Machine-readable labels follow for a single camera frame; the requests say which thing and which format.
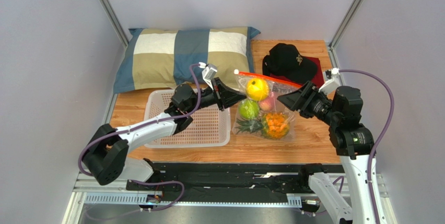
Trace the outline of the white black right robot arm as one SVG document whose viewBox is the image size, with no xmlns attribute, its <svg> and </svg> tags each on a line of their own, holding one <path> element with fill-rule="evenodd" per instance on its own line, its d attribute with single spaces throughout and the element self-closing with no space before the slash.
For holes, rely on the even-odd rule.
<svg viewBox="0 0 445 224">
<path fill-rule="evenodd" d="M 335 188 L 319 163 L 300 169 L 304 187 L 313 191 L 334 223 L 387 223 L 380 191 L 374 183 L 376 158 L 374 139 L 361 124 L 363 101 L 360 90 L 339 86 L 332 100 L 311 82 L 278 96 L 277 100 L 304 118 L 316 117 L 329 126 L 329 137 L 345 172 L 351 204 Z"/>
</svg>

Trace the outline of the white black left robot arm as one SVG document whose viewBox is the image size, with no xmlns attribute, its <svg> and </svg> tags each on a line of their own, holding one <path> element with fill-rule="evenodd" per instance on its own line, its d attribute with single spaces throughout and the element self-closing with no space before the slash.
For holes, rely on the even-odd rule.
<svg viewBox="0 0 445 224">
<path fill-rule="evenodd" d="M 217 105 L 224 111 L 244 99 L 245 94 L 226 86 L 219 78 L 213 78 L 204 90 L 179 85 L 168 108 L 156 117 L 126 127 L 100 126 L 79 155 L 79 169 L 94 177 L 99 185 L 108 185 L 116 179 L 146 182 L 154 172 L 152 166 L 148 161 L 128 158 L 130 152 L 184 131 L 193 122 L 192 114 L 199 109 Z"/>
</svg>

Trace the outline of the clear zip top bag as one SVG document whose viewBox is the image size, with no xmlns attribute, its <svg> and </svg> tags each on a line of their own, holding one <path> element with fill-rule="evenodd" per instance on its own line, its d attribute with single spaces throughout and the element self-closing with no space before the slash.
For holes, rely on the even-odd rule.
<svg viewBox="0 0 445 224">
<path fill-rule="evenodd" d="M 290 140 L 292 140 L 294 135 L 295 135 L 295 129 L 294 129 L 294 127 L 295 127 L 295 113 L 293 111 L 287 109 L 283 104 L 281 104 L 277 100 L 277 97 L 280 96 L 280 95 L 284 95 L 284 94 L 287 94 L 287 93 L 294 92 L 294 91 L 298 90 L 301 86 L 298 85 L 298 84 L 292 83 L 292 82 L 287 82 L 287 81 L 284 81 L 284 80 L 275 79 L 275 78 L 264 76 L 264 75 L 260 75 L 260 74 L 242 72 L 242 71 L 237 70 L 237 69 L 234 70 L 233 73 L 235 75 L 236 83 L 238 85 L 238 90 L 240 92 L 242 92 L 243 94 L 245 94 L 246 96 L 247 96 L 247 94 L 246 94 L 245 87 L 246 87 L 248 81 L 251 78 L 262 78 L 262 79 L 265 79 L 267 81 L 267 83 L 269 85 L 269 88 L 270 88 L 270 92 L 273 91 L 275 93 L 275 96 L 276 96 L 276 110 L 275 111 L 270 111 L 270 112 L 285 113 L 290 118 L 290 131 L 289 131 L 289 133 L 288 133 L 288 135 L 286 137 L 284 137 L 283 139 L 279 139 L 279 140 L 282 140 L 282 141 L 290 141 Z M 251 135 L 251 136 L 259 137 L 259 138 L 262 138 L 262 139 L 266 139 L 266 138 L 261 137 L 260 134 L 248 134 L 248 133 L 236 134 L 236 129 L 235 129 L 235 127 L 237 126 L 236 119 L 242 119 L 239 116 L 239 113 L 238 113 L 238 106 L 237 106 L 237 113 L 236 113 L 235 122 L 234 122 L 233 127 L 232 127 L 232 132 L 235 135 Z M 265 112 L 265 111 L 262 111 L 260 109 L 260 115 L 259 116 L 262 116 L 263 114 L 270 113 L 270 112 Z"/>
</svg>

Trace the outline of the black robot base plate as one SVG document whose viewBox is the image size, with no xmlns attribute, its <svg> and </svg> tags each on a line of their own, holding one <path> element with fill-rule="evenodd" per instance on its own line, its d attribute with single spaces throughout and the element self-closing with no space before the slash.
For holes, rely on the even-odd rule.
<svg viewBox="0 0 445 224">
<path fill-rule="evenodd" d="M 192 187 L 249 187 L 253 184 L 272 188 L 287 183 L 298 193 L 311 193 L 309 176 L 316 172 L 343 173 L 340 165 L 261 164 L 261 163 L 152 163 L 154 175 L 147 187 L 153 190 L 156 182 L 179 181 Z M 167 185 L 157 186 L 164 190 Z"/>
</svg>

